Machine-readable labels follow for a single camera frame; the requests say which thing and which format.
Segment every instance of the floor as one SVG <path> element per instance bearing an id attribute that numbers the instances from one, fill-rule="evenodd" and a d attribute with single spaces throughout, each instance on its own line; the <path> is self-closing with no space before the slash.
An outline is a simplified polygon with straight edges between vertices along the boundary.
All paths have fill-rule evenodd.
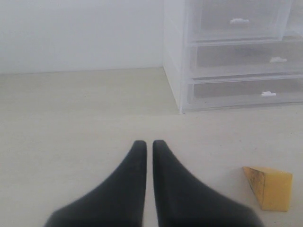
<path id="1" fill-rule="evenodd" d="M 151 144 L 165 139 L 204 183 L 267 227 L 303 222 L 303 105 L 179 115 L 163 69 L 0 76 L 0 226 L 41 227 L 102 182 L 134 140 L 149 148 L 144 226 L 157 225 Z M 294 174 L 288 213 L 264 212 L 241 170 Z"/>

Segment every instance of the wedge-shaped sponge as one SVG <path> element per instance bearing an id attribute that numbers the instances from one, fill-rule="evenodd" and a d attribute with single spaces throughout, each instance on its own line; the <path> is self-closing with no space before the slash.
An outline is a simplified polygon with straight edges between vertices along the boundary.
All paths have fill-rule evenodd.
<path id="1" fill-rule="evenodd" d="M 262 210 L 288 211 L 293 175 L 266 167 L 244 167 Z"/>

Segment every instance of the drawer handle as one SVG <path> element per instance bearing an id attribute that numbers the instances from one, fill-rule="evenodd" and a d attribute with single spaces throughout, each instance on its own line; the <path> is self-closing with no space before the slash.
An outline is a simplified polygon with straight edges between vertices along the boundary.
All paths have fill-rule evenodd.
<path id="1" fill-rule="evenodd" d="M 270 63 L 285 63 L 287 62 L 286 58 L 275 57 L 270 59 Z"/>
<path id="2" fill-rule="evenodd" d="M 242 24 L 249 24 L 250 20 L 242 19 L 242 18 L 234 18 L 230 21 L 231 25 L 242 25 Z"/>
<path id="3" fill-rule="evenodd" d="M 261 96 L 263 98 L 266 98 L 266 97 L 276 97 L 276 93 L 271 93 L 270 91 L 263 91 Z"/>

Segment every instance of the white wall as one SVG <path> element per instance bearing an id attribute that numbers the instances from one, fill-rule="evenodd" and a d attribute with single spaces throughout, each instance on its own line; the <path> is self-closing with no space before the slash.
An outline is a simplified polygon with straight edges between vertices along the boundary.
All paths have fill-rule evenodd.
<path id="1" fill-rule="evenodd" d="M 2 0 L 0 74 L 163 64 L 163 0 Z"/>

